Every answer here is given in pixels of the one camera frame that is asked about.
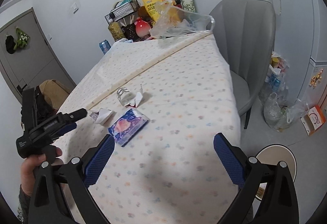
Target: chair backrest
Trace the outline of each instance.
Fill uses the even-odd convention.
[[[222,0],[210,13],[218,48],[230,69],[257,95],[268,71],[275,42],[276,16],[261,0]]]

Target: table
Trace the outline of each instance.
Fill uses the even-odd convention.
[[[240,144],[229,66],[209,33],[149,42],[115,44],[60,108],[111,109],[109,127],[127,111],[113,90],[123,83],[137,92],[142,84],[137,109],[150,121],[125,147],[116,145],[89,191],[112,224],[217,223],[238,191],[213,148],[218,132]],[[55,145],[68,162],[106,134],[88,116]]]

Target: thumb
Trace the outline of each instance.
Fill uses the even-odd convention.
[[[43,155],[30,155],[28,158],[24,160],[21,165],[21,175],[27,176],[33,174],[33,170],[35,167],[40,166],[43,161],[46,160],[45,154]]]

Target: red vase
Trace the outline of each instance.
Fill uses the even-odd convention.
[[[141,17],[138,17],[134,24],[135,24],[135,28],[136,28],[136,34],[140,38],[150,34],[149,31],[151,29],[151,26],[147,22],[143,21]]]

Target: gray door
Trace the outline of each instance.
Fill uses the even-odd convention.
[[[29,36],[29,41],[25,48],[17,48],[15,53],[9,54],[5,41],[8,35],[17,40],[16,27]],[[71,90],[76,86],[48,45],[33,9],[0,29],[0,61],[1,73],[20,102],[22,89],[36,87],[45,80],[56,79]]]

